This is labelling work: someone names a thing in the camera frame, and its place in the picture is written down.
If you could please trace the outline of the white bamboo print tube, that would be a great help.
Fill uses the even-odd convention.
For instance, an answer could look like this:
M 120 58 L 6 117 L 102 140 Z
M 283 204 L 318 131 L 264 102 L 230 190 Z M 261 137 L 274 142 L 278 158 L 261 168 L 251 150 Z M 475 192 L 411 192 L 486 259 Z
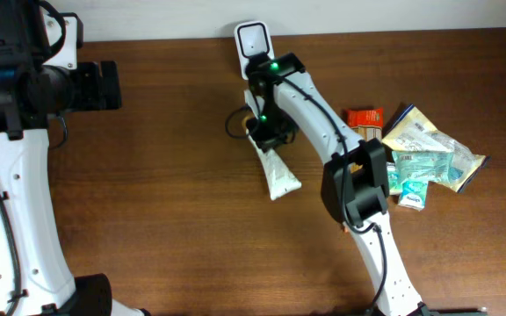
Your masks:
M 302 187 L 301 181 L 274 149 L 264 152 L 256 145 L 251 136 L 248 137 L 248 140 L 261 162 L 271 201 Z

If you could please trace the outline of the orange spaghetti packet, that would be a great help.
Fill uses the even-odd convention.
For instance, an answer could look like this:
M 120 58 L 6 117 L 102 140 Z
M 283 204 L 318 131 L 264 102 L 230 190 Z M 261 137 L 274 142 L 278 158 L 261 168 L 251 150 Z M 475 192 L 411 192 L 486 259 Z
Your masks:
M 361 139 L 345 158 L 341 182 L 341 206 L 346 226 L 366 233 L 376 225 L 370 217 L 385 213 L 388 196 L 386 153 L 381 145 L 383 110 L 348 110 L 347 126 Z

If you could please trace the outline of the cream blue snack bag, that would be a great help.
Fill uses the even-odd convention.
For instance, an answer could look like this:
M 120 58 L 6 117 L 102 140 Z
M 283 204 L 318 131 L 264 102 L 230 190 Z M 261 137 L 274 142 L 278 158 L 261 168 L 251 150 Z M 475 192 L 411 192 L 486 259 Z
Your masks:
M 490 160 L 441 132 L 419 109 L 410 104 L 394 120 L 382 142 L 393 151 L 453 153 L 448 179 L 441 184 L 462 193 Z

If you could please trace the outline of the teal wet wipes pack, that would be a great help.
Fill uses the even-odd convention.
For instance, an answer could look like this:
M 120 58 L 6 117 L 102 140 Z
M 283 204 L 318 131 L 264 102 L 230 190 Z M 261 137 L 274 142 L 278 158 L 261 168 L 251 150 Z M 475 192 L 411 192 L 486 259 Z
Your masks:
M 393 151 L 392 156 L 400 183 L 449 181 L 453 158 L 451 152 Z

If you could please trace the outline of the teal Kleenex tissue pack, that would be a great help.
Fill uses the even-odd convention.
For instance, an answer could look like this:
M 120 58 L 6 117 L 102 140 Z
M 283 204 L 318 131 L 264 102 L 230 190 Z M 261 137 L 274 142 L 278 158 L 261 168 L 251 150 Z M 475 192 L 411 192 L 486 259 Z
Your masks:
M 424 181 L 405 180 L 400 186 L 401 193 L 398 198 L 398 205 L 422 211 L 426 205 L 429 183 Z

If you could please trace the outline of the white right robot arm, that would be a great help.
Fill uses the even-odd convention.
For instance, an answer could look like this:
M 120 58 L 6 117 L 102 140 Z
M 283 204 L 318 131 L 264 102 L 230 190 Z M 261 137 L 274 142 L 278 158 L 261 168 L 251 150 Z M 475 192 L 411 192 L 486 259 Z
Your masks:
M 267 153 L 303 132 L 322 165 L 322 202 L 355 241 L 375 290 L 371 315 L 428 315 L 395 244 L 387 199 L 387 158 L 378 140 L 363 140 L 330 108 L 295 54 L 266 53 L 244 68 L 249 136 Z

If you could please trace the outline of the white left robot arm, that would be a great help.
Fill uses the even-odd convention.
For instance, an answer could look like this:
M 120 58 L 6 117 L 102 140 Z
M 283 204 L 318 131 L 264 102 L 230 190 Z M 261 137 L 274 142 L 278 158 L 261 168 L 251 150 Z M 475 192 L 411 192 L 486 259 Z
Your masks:
M 47 1 L 0 1 L 0 315 L 134 315 L 104 274 L 74 276 L 48 180 L 52 120 L 118 110 L 114 61 L 80 62 L 83 22 Z

